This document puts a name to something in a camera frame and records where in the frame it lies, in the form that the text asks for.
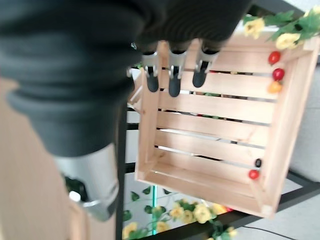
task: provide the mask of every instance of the wooden slat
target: wooden slat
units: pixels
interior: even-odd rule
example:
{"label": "wooden slat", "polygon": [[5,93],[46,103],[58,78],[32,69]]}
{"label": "wooden slat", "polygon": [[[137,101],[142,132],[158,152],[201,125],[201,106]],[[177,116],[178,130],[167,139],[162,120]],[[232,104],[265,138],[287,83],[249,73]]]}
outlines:
{"label": "wooden slat", "polygon": [[[268,63],[270,52],[244,52],[244,51],[224,51],[219,53],[216,61],[212,64],[214,71],[235,71],[244,73],[272,73],[273,67]],[[188,52],[189,59],[184,67],[195,69],[196,51]]]}
{"label": "wooden slat", "polygon": [[260,178],[274,210],[280,200],[318,59],[320,39],[315,39],[312,53],[288,62],[274,113],[264,159],[266,164],[262,166]]}
{"label": "wooden slat", "polygon": [[[160,88],[169,88],[168,70],[162,70]],[[217,93],[233,96],[253,97],[262,99],[277,99],[277,94],[268,93],[267,89],[273,81],[272,77],[254,75],[232,75],[210,72],[206,75],[201,87],[193,85],[194,73],[184,71],[181,79],[181,90],[202,93]]]}
{"label": "wooden slat", "polygon": [[254,198],[228,191],[228,189],[208,188],[196,182],[190,183],[175,177],[154,172],[150,172],[146,176],[144,182],[157,184],[164,188],[169,187],[170,189],[183,194],[228,206],[229,208],[248,214],[267,217],[261,213],[261,209]]}
{"label": "wooden slat", "polygon": [[195,155],[203,155],[250,166],[254,166],[256,159],[263,158],[265,152],[260,148],[224,143],[160,130],[157,130],[155,133],[154,144]]}
{"label": "wooden slat", "polygon": [[312,53],[314,51],[314,46],[317,44],[317,38],[308,39],[304,44],[298,46],[294,50],[286,49],[284,53],[282,53],[281,61],[288,62],[291,60],[295,60],[300,58],[306,54]]}
{"label": "wooden slat", "polygon": [[269,124],[272,121],[275,104],[193,94],[180,94],[177,97],[171,97],[168,92],[162,91],[158,107],[165,110]]}
{"label": "wooden slat", "polygon": [[142,86],[142,81],[143,81],[143,77],[142,77],[142,74],[140,72],[139,76],[136,78],[136,80],[134,81],[134,89],[133,91],[130,93],[129,97],[128,97],[128,102],[130,104],[133,104],[135,103],[137,100],[136,100],[136,93],[137,91],[140,89],[140,87]]}
{"label": "wooden slat", "polygon": [[195,132],[246,144],[265,146],[269,127],[159,111],[157,128]]}
{"label": "wooden slat", "polygon": [[144,70],[141,71],[141,75],[142,103],[139,124],[139,164],[137,167],[137,175],[144,175],[144,164],[151,161],[154,154],[153,151],[158,113],[157,105],[160,92],[159,90],[156,92],[149,91]]}
{"label": "wooden slat", "polygon": [[204,173],[218,178],[228,179],[234,182],[247,184],[249,182],[248,169],[214,161],[198,156],[191,156],[156,148],[154,154],[159,163],[171,165],[181,169]]}
{"label": "wooden slat", "polygon": [[182,179],[190,183],[197,183],[206,188],[219,188],[221,190],[228,190],[248,197],[254,196],[249,184],[231,181],[225,178],[205,174],[203,172],[187,170],[159,162],[151,170],[163,175]]}

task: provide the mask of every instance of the crate frame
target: crate frame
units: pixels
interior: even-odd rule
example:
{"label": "crate frame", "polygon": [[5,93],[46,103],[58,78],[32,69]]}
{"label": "crate frame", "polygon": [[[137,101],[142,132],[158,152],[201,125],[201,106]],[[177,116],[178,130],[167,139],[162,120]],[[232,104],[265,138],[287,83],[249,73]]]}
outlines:
{"label": "crate frame", "polygon": [[[273,42],[265,42],[269,36],[270,33],[265,32],[259,40],[253,40],[245,38],[238,33],[234,34],[227,45],[222,49],[221,54],[215,64],[213,64],[212,69],[245,73],[271,73],[272,69],[276,67],[269,66],[267,59],[270,52],[275,50],[275,47]],[[223,81],[221,80],[221,77],[218,77],[215,84],[210,84],[211,81],[209,78],[212,78],[215,73],[209,73],[204,86],[195,89],[195,87],[192,86],[192,72],[188,70],[194,69],[198,47],[199,42],[195,40],[188,50],[185,71],[181,80],[182,90],[204,92],[209,88],[211,90],[209,92],[212,93],[235,96],[239,96],[240,91],[241,96],[277,101],[276,104],[273,102],[258,102],[258,104],[252,104],[253,101],[248,102],[248,100],[224,98],[221,103],[221,106],[230,106],[241,103],[237,108],[241,108],[243,103],[250,104],[251,110],[244,111],[245,114],[240,116],[241,120],[253,120],[254,122],[270,123],[272,125],[272,127],[267,130],[267,133],[265,126],[259,126],[260,134],[253,138],[250,136],[248,139],[253,139],[254,141],[247,142],[247,144],[262,144],[265,147],[260,178],[259,180],[249,179],[247,177],[248,170],[242,167],[234,165],[227,166],[226,164],[222,165],[222,163],[218,161],[204,159],[198,156],[172,153],[156,148],[155,146],[172,147],[172,145],[174,145],[175,147],[172,148],[183,151],[186,150],[186,148],[192,147],[190,143],[194,143],[193,137],[181,137],[181,135],[176,135],[175,133],[167,133],[158,130],[157,128],[161,127],[194,132],[192,124],[183,124],[183,129],[181,129],[181,124],[179,123],[182,123],[182,120],[168,121],[168,117],[175,118],[177,116],[174,116],[173,113],[158,111],[158,109],[165,109],[167,106],[177,106],[176,109],[182,112],[194,111],[196,113],[215,115],[216,112],[211,111],[212,108],[210,107],[217,106],[210,104],[207,104],[206,106],[205,103],[208,100],[207,96],[199,95],[191,97],[198,101],[197,103],[201,102],[206,106],[203,107],[203,104],[192,105],[192,103],[188,101],[190,95],[180,95],[177,98],[172,98],[168,93],[159,90],[152,93],[147,88],[145,74],[142,72],[140,75],[142,78],[141,120],[139,125],[139,152],[135,169],[136,179],[142,182],[157,184],[211,202],[216,202],[241,212],[270,218],[274,215],[278,207],[283,183],[289,169],[290,158],[311,85],[312,74],[318,58],[319,38],[315,37],[310,39],[296,49],[290,51],[286,50],[282,53],[281,62],[277,67],[284,67],[286,74],[283,81],[283,89],[279,95],[267,93],[267,86],[270,84],[271,78],[264,76],[228,74],[223,75]],[[168,69],[168,47],[165,43],[159,44],[158,52],[160,56],[158,69],[162,69],[158,75],[159,86],[160,88],[167,88],[169,82],[168,70],[166,70]],[[259,78],[259,80],[261,80],[259,86],[248,88],[248,86],[252,84],[253,78]],[[241,84],[237,86],[237,89],[232,88],[233,85],[231,83],[234,83],[235,81],[230,79],[236,79],[241,82]],[[187,104],[178,102],[179,99],[187,101]],[[199,112],[192,106],[200,109],[203,108],[204,110]],[[265,109],[263,112],[259,111],[259,108],[262,107]],[[190,118],[193,119],[192,121],[196,119],[195,116],[179,116],[179,118],[183,118],[183,121],[187,121]],[[235,115],[233,111],[223,110],[222,117],[237,119],[239,116]],[[162,123],[165,122],[166,125],[159,125],[159,122],[161,121]],[[198,122],[208,121],[218,123],[219,120],[200,117]],[[239,124],[243,123],[235,121],[228,122],[228,125],[231,127]],[[197,124],[197,126],[196,131],[199,132],[199,126],[201,127],[201,125]],[[223,128],[216,127],[215,131],[217,131],[217,129],[221,130]],[[230,139],[230,133],[234,134],[234,132],[237,133],[237,131],[231,130],[232,128],[224,126],[223,133],[208,133],[206,128],[200,132],[205,135],[213,135],[215,137],[223,136],[225,139],[234,140]],[[243,135],[244,133],[241,131],[239,133],[238,131],[237,134]],[[207,156],[211,154],[211,145],[208,145],[208,141],[200,140],[200,143],[197,146],[199,150],[197,150],[196,153],[201,154],[202,151],[207,151],[207,153],[203,155]],[[217,149],[221,148],[220,151],[218,151],[220,152],[219,154],[224,158],[227,157],[231,160],[235,159],[236,156],[245,156],[246,148],[249,148],[235,144],[229,144],[228,147],[226,147],[224,144],[217,144],[213,141],[211,141],[210,144],[216,145]],[[261,150],[258,150],[257,148],[257,150],[251,151],[250,154],[252,153],[256,156],[252,157],[253,161],[260,156]],[[244,159],[245,157],[240,157],[240,159],[241,158],[246,161],[246,164],[253,164],[253,162],[250,163],[248,159]]]}

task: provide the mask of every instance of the black metal bar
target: black metal bar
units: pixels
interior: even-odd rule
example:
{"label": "black metal bar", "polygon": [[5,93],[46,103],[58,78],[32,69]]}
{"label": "black metal bar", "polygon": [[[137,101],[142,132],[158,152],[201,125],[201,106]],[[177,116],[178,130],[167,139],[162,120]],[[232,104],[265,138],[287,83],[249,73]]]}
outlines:
{"label": "black metal bar", "polygon": [[295,182],[296,184],[299,184],[300,186],[308,186],[309,184],[312,184],[313,181],[310,179],[307,179],[306,177],[300,175],[299,173],[296,173],[292,170],[289,170],[287,176],[287,179]]}
{"label": "black metal bar", "polygon": [[[299,188],[297,190],[285,193],[281,196],[279,207],[277,211],[282,211],[289,207],[292,207],[298,203],[301,203],[307,199],[310,199],[320,194],[320,183],[311,183],[308,186]],[[250,215],[240,211],[231,211],[221,214],[217,217],[224,226],[233,226],[240,228],[247,224],[253,223],[261,217]],[[209,237],[210,232],[213,231],[212,225],[207,222],[200,224],[194,222],[188,225],[177,227],[165,232],[158,233],[156,235],[142,238],[143,240],[203,240]]]}
{"label": "black metal bar", "polygon": [[130,162],[125,164],[125,173],[130,174],[135,172],[136,163]]}
{"label": "black metal bar", "polygon": [[139,129],[139,123],[128,123],[126,129],[127,130],[138,130]]}
{"label": "black metal bar", "polygon": [[122,239],[123,215],[124,215],[124,190],[126,170],[126,134],[127,134],[127,103],[120,108],[119,122],[116,135],[117,172],[119,180],[118,205],[115,220],[115,239]]}

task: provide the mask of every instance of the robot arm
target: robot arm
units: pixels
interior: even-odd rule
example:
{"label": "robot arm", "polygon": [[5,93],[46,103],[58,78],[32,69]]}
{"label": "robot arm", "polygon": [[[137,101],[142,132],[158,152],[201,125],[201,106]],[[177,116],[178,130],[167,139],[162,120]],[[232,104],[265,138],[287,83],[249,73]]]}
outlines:
{"label": "robot arm", "polygon": [[131,43],[165,4],[139,2],[0,3],[0,74],[19,83],[7,101],[28,116],[69,196],[101,221],[116,208],[118,109],[133,87],[126,69],[141,58]]}

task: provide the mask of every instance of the yellow artificial rose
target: yellow artificial rose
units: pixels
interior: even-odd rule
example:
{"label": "yellow artificial rose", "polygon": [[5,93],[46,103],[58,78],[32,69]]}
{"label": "yellow artificial rose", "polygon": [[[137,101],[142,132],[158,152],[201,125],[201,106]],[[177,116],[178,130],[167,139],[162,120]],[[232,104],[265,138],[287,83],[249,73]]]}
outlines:
{"label": "yellow artificial rose", "polygon": [[162,233],[162,232],[165,232],[165,231],[168,231],[170,229],[170,226],[165,223],[164,221],[158,221],[156,223],[156,232],[157,233]]}
{"label": "yellow artificial rose", "polygon": [[257,18],[252,21],[247,21],[244,25],[244,35],[253,36],[254,39],[258,39],[261,31],[265,27],[265,21],[262,18]]}
{"label": "yellow artificial rose", "polygon": [[209,209],[203,203],[195,206],[193,214],[196,220],[201,224],[204,224],[206,221],[209,221],[212,218]]}
{"label": "yellow artificial rose", "polygon": [[237,235],[237,231],[235,230],[235,228],[233,226],[228,227],[226,231],[228,232],[228,234],[231,238],[233,238]]}
{"label": "yellow artificial rose", "polygon": [[[316,5],[312,8],[313,12],[315,14],[320,14],[320,5]],[[303,15],[304,17],[308,16],[310,11],[306,11],[305,14]]]}
{"label": "yellow artificial rose", "polygon": [[137,231],[138,224],[136,222],[131,222],[129,225],[122,229],[122,239],[129,238],[131,232]]}
{"label": "yellow artificial rose", "polygon": [[175,207],[170,211],[170,216],[174,219],[180,218],[184,214],[184,208],[183,207]]}
{"label": "yellow artificial rose", "polygon": [[178,203],[178,202],[175,202],[174,204],[173,204],[173,208],[174,209],[176,209],[176,208],[180,208],[181,206],[180,206],[180,203]]}
{"label": "yellow artificial rose", "polygon": [[217,214],[217,215],[224,214],[224,213],[228,212],[227,208],[225,206],[222,206],[222,205],[217,204],[217,203],[214,203],[212,205],[212,209],[213,209],[213,212],[215,214]]}
{"label": "yellow artificial rose", "polygon": [[295,44],[295,41],[297,41],[300,38],[300,33],[284,33],[281,34],[275,42],[275,46],[277,49],[294,49],[297,44]]}
{"label": "yellow artificial rose", "polygon": [[182,222],[185,224],[191,224],[194,222],[194,214],[190,210],[185,210],[182,216]]}

